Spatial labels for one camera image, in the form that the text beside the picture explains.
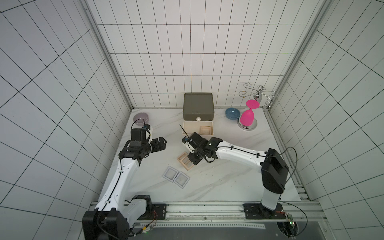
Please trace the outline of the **peach brooch box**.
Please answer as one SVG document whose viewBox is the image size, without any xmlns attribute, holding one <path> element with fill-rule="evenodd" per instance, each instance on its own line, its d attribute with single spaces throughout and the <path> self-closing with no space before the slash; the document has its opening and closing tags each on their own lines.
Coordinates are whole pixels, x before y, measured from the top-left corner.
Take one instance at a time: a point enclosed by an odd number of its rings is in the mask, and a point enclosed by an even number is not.
<svg viewBox="0 0 384 240">
<path fill-rule="evenodd" d="M 212 136 L 213 135 L 213 127 L 212 126 L 201 126 L 200 135 Z"/>
<path fill-rule="evenodd" d="M 187 171 L 195 166 L 188 158 L 181 160 L 180 163 Z"/>
<path fill-rule="evenodd" d="M 177 157 L 178 162 L 180 163 L 181 160 L 188 158 L 188 153 L 184 152 L 181 155 Z"/>
</svg>

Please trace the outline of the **white brooch box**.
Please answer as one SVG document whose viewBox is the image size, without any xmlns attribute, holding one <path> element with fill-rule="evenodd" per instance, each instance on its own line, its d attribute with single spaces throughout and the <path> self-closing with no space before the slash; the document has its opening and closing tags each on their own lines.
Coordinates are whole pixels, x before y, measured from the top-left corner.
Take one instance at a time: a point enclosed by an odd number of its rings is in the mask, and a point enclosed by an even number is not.
<svg viewBox="0 0 384 240">
<path fill-rule="evenodd" d="M 184 189 L 187 183 L 189 182 L 190 177 L 184 174 L 183 172 L 179 172 L 176 177 L 174 178 L 173 182 L 179 186 L 180 188 Z"/>
<path fill-rule="evenodd" d="M 170 182 L 173 182 L 175 180 L 175 178 L 178 176 L 179 174 L 179 171 L 168 166 L 165 170 L 165 172 L 163 173 L 163 178 L 165 178 L 166 180 L 170 181 Z"/>
</svg>

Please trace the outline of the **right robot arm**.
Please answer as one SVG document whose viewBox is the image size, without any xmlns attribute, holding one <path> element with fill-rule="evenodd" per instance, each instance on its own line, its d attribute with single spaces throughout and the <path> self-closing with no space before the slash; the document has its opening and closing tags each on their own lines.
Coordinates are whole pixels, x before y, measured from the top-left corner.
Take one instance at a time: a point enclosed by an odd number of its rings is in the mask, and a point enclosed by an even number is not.
<svg viewBox="0 0 384 240">
<path fill-rule="evenodd" d="M 269 148 L 266 152 L 245 149 L 216 137 L 207 140 L 197 133 L 182 138 L 182 143 L 190 151 L 188 159 L 195 166 L 201 160 L 212 163 L 221 159 L 243 164 L 261 174 L 263 197 L 259 204 L 243 205 L 247 219 L 285 218 L 278 202 L 285 191 L 289 167 L 275 149 Z"/>
</svg>

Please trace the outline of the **peach brooch box top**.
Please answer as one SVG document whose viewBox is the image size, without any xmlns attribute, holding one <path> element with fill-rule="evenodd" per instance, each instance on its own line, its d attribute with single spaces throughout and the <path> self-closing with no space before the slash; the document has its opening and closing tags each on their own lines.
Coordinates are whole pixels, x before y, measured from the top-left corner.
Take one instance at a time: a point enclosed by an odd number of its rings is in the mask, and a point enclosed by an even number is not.
<svg viewBox="0 0 384 240">
<path fill-rule="evenodd" d="M 180 163 L 181 160 L 188 158 L 188 153 L 184 152 L 181 155 L 177 157 L 178 162 Z"/>
</svg>

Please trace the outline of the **three-tier drawer cabinet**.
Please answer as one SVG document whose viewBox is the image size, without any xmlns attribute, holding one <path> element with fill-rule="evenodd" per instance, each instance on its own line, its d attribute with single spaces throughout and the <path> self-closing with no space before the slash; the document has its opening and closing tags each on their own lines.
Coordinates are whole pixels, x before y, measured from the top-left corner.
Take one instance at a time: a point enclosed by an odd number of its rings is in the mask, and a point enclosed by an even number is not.
<svg viewBox="0 0 384 240">
<path fill-rule="evenodd" d="M 212 126 L 214 135 L 214 116 L 215 109 L 212 93 L 184 94 L 183 135 L 200 134 L 201 126 Z"/>
</svg>

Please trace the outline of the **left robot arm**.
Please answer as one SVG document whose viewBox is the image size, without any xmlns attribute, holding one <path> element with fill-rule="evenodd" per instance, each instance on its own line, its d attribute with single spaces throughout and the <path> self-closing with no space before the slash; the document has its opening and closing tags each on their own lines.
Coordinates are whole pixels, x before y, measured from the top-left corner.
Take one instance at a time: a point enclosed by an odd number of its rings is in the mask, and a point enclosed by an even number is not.
<svg viewBox="0 0 384 240">
<path fill-rule="evenodd" d="M 157 220 L 158 213 L 153 210 L 149 195 L 134 196 L 129 203 L 126 195 L 142 160 L 165 150 L 166 144 L 163 137 L 152 137 L 148 124 L 131 129 L 131 139 L 118 154 L 117 169 L 106 192 L 95 209 L 85 212 L 82 218 L 86 240 L 127 240 L 136 236 L 133 228 L 137 220 Z"/>
</svg>

